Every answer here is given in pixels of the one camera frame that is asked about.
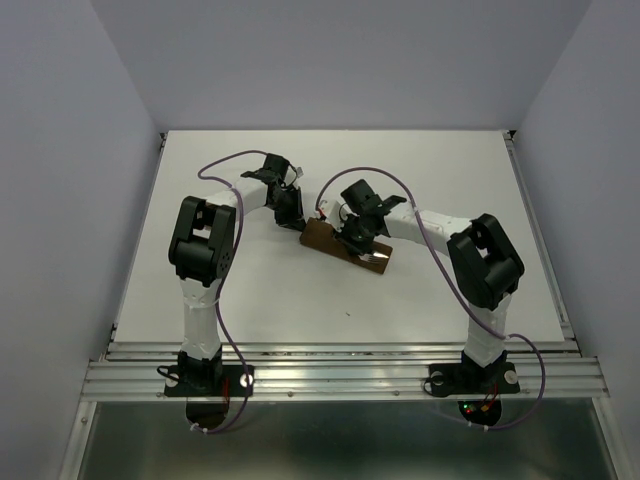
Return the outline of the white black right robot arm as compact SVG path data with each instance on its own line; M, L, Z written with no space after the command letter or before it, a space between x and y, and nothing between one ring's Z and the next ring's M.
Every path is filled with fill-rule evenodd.
M468 314L460 360L429 366L426 393L444 398L519 392L515 367L507 360L505 325L525 267L494 216L467 219L421 210L412 194L382 199L364 180L345 189L340 200L320 202L318 210L334 238L364 261L383 259L373 246L379 236L426 246Z

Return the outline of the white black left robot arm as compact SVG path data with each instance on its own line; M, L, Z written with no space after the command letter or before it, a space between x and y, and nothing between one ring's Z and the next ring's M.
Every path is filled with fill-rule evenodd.
M299 175L289 160L267 153L261 168L242 173L235 183L216 177L224 190L207 198L183 199L168 259L180 279L184 339L177 364L158 368L167 396L220 396L224 391L219 301L241 225L247 214L268 208L278 226L302 231L306 221Z

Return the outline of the brown cloth napkin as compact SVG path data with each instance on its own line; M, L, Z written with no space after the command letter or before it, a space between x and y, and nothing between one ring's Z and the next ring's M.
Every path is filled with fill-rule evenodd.
M334 229L328 223L325 223L316 218L311 218L308 220L305 229L300 235L299 241L300 244L305 247L346 261L352 265L358 266L379 275L383 275L385 273L391 255L393 253L392 247L374 242L374 251L372 253L379 252L380 254L389 256L388 263L382 265L373 265L361 262L358 259L359 255L351 254L347 250L347 247L334 237Z

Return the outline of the silver fork dark handle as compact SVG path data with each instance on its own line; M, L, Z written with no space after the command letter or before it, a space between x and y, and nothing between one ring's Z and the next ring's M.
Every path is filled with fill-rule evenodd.
M368 264L382 265L382 264L388 263L389 256L385 254L380 254L379 252L374 252L374 253L359 255L358 259L361 262L365 262Z

